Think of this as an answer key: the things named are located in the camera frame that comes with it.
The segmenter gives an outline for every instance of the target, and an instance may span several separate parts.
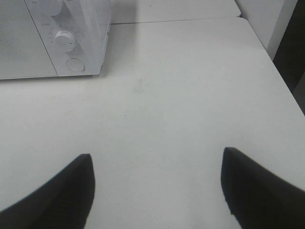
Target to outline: white microwave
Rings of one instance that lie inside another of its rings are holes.
[[[0,0],[0,79],[95,75],[110,0]]]

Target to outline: table surface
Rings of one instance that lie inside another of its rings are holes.
[[[0,82],[0,209],[91,153],[86,229],[239,228],[237,147],[305,190],[305,118],[241,18],[114,25],[100,76]]]
[[[234,0],[112,0],[112,23],[239,17]]]

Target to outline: microwave knob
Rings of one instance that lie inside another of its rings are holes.
[[[76,36],[69,31],[57,32],[54,43],[65,52],[71,52],[78,45]]]
[[[56,16],[61,12],[63,0],[38,0],[40,10],[48,16]]]

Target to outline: black object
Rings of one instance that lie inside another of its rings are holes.
[[[235,148],[224,150],[221,185],[243,229],[305,229],[305,192]]]
[[[0,212],[0,229],[83,229],[94,192],[92,159],[82,154],[42,187]]]

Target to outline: round button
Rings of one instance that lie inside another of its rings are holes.
[[[71,52],[78,45],[75,35],[69,31],[59,31],[55,35],[54,43],[65,52]]]
[[[74,72],[83,72],[85,70],[84,63],[76,58],[69,59],[67,61],[67,67]]]
[[[40,10],[49,16],[56,16],[61,12],[63,0],[38,0]]]

